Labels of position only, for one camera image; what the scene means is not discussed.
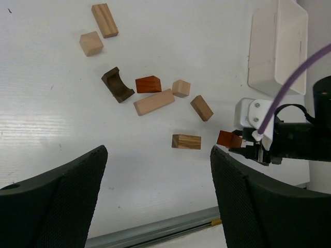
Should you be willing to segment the long light wood block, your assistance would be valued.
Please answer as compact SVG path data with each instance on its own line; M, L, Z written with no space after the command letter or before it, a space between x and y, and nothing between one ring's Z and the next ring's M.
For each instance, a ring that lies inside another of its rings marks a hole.
M143 116L168 104L171 104L174 101L175 98L173 96L172 90L167 89L136 101L134 103L134 107L138 116Z

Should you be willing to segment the dark brown notched block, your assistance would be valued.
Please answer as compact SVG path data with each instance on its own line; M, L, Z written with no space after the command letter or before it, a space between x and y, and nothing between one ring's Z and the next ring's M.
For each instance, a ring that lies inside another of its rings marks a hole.
M113 97L118 103L122 103L130 98L135 92L128 88L119 76L119 69L117 67L106 72L101 80L112 93Z

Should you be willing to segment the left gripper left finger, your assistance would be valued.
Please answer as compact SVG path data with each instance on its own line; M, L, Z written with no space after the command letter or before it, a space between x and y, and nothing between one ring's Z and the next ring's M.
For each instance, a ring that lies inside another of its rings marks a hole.
M108 151L1 189L1 247L85 247Z

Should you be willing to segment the white plastic bin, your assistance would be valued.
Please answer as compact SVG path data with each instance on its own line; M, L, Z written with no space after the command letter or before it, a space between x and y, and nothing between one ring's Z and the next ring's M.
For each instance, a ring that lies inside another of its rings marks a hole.
M270 1L252 16L248 85L275 97L307 59L308 14L295 1Z

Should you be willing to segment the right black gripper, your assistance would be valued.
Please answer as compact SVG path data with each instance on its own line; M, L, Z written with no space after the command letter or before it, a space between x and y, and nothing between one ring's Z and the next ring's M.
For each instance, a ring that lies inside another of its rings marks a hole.
M229 152L240 154L248 160L262 165L281 164L283 158L330 161L330 76L317 81L313 86L314 117L303 111L306 123L275 124L274 140L268 152L262 145L254 144L240 148L230 148ZM232 131L232 141L243 140L242 130Z

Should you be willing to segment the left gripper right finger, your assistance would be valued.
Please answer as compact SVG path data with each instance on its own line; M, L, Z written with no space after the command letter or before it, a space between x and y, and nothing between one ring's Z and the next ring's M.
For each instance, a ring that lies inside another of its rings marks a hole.
M217 146L210 164L227 247L330 247L330 194L278 181Z

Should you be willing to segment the striped light wood block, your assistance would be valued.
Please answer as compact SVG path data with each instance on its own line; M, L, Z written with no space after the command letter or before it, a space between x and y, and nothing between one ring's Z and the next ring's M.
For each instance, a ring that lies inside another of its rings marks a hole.
M201 140L202 138L200 136L173 134L172 148L200 150Z

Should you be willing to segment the orange arch block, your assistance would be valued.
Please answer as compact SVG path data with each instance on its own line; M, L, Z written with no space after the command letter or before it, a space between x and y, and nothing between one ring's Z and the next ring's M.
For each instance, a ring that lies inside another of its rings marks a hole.
M216 144L230 148L240 148L242 146L243 139L233 132L220 131Z

